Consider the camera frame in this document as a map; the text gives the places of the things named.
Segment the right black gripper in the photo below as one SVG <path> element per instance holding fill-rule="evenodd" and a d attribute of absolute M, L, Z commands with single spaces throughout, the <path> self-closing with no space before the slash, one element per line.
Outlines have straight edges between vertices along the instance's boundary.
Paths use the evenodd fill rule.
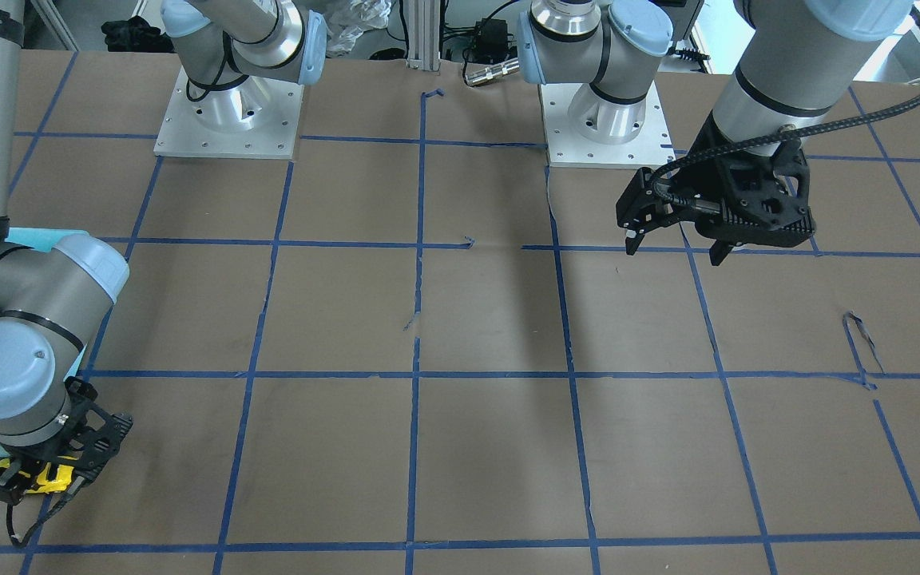
<path fill-rule="evenodd" d="M 99 407 L 97 390 L 77 376 L 66 378 L 65 388 L 72 406 L 61 429 L 33 446 L 11 446 L 10 458 L 21 463 L 0 463 L 0 502 L 17 506 L 34 483 L 34 472 L 46 463 L 72 466 L 77 476 L 95 480 L 120 451 L 133 416 Z"/>

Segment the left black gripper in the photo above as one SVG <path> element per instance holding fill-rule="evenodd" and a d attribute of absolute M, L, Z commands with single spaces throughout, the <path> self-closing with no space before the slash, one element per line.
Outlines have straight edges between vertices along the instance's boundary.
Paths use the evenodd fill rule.
<path fill-rule="evenodd" d="M 683 196 L 672 192 L 672 183 Z M 625 254 L 632 256 L 647 233 L 683 220 L 685 196 L 712 201 L 720 211 L 699 215 L 695 229 L 715 240 L 708 258 L 718 267 L 740 244 L 794 248 L 810 239 L 815 220 L 808 190 L 810 168 L 800 141 L 778 143 L 770 156 L 744 150 L 698 161 L 672 182 L 643 167 L 617 200 L 617 225 L 625 230 Z"/>

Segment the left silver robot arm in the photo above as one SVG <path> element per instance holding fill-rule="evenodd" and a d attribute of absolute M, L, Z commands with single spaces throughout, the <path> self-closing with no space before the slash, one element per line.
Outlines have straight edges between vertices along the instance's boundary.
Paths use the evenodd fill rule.
<path fill-rule="evenodd" d="M 616 204 L 625 251 L 680 222 L 713 240 L 718 266 L 737 245 L 794 248 L 815 234 L 803 143 L 890 116 L 826 116 L 878 45 L 912 14 L 910 1 L 738 1 L 753 36 L 685 157 L 641 168 Z M 581 85 L 581 131 L 602 112 L 644 109 L 671 18 L 650 1 L 533 1 L 516 34 L 529 83 Z"/>

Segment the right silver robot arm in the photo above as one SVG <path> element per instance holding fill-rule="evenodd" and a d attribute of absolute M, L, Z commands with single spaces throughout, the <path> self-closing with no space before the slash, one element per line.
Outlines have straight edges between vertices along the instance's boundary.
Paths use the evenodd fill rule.
<path fill-rule="evenodd" d="M 67 478 L 73 498 L 117 454 L 133 420 L 96 403 L 70 372 L 116 304 L 130 268 L 105 241 L 69 233 L 46 250 L 10 239 L 22 1 L 0 1 L 0 502 Z M 292 145 L 291 100 L 320 80 L 328 28 L 295 1 L 165 1 L 165 33 L 181 61 L 160 138 L 242 152 Z"/>

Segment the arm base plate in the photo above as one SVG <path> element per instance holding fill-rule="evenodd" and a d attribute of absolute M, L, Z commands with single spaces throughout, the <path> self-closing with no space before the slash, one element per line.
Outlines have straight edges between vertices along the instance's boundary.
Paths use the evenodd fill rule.
<path fill-rule="evenodd" d="M 304 87 L 292 81 L 249 77 L 240 86 L 200 89 L 180 70 L 153 151 L 183 159 L 271 159 L 295 156 Z"/>
<path fill-rule="evenodd" d="M 655 84 L 643 101 L 604 101 L 587 84 L 540 87 L 541 116 L 553 168 L 658 168 L 675 160 Z"/>

